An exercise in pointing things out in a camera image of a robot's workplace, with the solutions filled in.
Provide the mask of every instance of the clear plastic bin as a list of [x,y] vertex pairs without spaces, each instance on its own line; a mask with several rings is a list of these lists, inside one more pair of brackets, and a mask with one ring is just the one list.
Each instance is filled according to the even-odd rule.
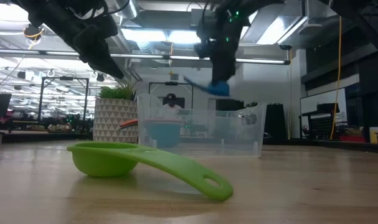
[[170,110],[153,95],[139,95],[139,143],[184,156],[259,157],[266,108]]

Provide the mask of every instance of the blue bowl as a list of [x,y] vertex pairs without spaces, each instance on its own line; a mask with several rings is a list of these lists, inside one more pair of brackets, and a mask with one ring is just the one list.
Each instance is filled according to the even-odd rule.
[[170,149],[179,144],[181,124],[175,121],[146,121],[147,134],[157,141],[157,148]]

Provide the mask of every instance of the white geometric planter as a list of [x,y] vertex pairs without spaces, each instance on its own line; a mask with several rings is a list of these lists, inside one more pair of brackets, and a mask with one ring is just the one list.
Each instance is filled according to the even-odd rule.
[[138,117],[137,104],[131,100],[96,99],[93,139],[100,142],[130,142],[138,140],[138,127],[120,131],[120,123]]

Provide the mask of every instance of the measuring cup handle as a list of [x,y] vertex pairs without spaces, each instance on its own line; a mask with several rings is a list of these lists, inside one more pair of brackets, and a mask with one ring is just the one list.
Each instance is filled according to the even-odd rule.
[[165,171],[213,200],[224,201],[233,195],[233,187],[227,180],[192,159],[144,146],[130,151],[120,151],[119,154],[125,159]]

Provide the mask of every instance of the table surface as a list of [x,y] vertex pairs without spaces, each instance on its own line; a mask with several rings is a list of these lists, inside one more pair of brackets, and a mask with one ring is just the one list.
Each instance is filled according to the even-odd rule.
[[87,177],[68,144],[0,147],[0,224],[378,223],[378,154],[265,146],[260,159],[195,158],[234,186],[218,203],[142,164],[123,178]]

